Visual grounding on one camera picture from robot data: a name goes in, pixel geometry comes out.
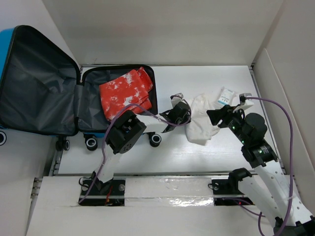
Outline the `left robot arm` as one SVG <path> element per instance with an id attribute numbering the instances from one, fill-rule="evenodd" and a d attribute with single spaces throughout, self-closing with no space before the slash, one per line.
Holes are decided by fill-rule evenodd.
<path id="1" fill-rule="evenodd" d="M 149 142 L 158 146 L 162 133 L 173 131 L 191 120 L 191 108 L 185 101 L 179 101 L 172 109 L 154 115 L 138 104 L 125 106 L 110 122 L 102 142 L 102 161 L 97 171 L 92 173 L 93 190 L 104 195 L 109 191 L 109 181 L 120 157 L 131 150 L 138 139 L 148 134 Z"/>

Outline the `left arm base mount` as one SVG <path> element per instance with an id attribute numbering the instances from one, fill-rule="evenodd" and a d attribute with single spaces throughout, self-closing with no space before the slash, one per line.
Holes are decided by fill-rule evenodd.
<path id="1" fill-rule="evenodd" d="M 85 207 L 122 207 L 125 205 L 125 179 L 112 179 L 107 183 L 96 181 L 88 192 L 92 179 L 82 177 L 79 179 L 81 192 L 78 204 Z"/>

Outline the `white tissue pack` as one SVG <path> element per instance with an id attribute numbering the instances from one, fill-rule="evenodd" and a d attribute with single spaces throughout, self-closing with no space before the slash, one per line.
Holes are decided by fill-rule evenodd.
<path id="1" fill-rule="evenodd" d="M 220 105 L 232 105 L 232 101 L 235 98 L 237 92 L 226 87 L 222 87 L 219 96 L 217 98 L 217 103 Z"/>

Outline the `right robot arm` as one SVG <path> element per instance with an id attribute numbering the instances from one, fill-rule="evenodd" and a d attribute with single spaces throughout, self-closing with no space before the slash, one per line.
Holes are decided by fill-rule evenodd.
<path id="1" fill-rule="evenodd" d="M 231 130 L 242 144 L 242 155 L 267 187 L 263 189 L 246 168 L 239 168 L 229 173 L 229 191 L 246 195 L 269 221 L 274 235 L 313 236 L 315 217 L 294 192 L 278 157 L 265 141 L 264 118 L 257 113 L 246 115 L 229 105 L 208 110 L 207 115 L 212 125 Z"/>

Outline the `blue hard-shell suitcase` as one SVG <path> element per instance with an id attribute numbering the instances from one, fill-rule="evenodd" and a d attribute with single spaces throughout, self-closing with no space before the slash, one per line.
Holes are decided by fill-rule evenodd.
<path id="1" fill-rule="evenodd" d="M 0 33 L 0 126 L 57 136 L 103 137 L 109 126 L 99 86 L 139 64 L 101 66 L 81 73 L 77 63 L 37 29 L 20 25 Z"/>

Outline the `red white patterned cloth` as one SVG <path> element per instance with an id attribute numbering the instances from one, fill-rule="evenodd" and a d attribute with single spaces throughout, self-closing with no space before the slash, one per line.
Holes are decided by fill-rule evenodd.
<path id="1" fill-rule="evenodd" d="M 105 118 L 111 121 L 118 112 L 129 104 L 138 104 L 149 110 L 152 103 L 149 92 L 154 84 L 144 67 L 130 72 L 102 85 L 99 85 L 100 101 Z"/>

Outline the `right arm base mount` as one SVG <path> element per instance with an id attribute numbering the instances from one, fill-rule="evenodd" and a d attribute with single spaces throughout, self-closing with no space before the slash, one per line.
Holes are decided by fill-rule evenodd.
<path id="1" fill-rule="evenodd" d="M 208 184 L 214 195 L 215 206 L 253 206 L 254 203 L 235 187 L 228 179 L 213 179 Z"/>

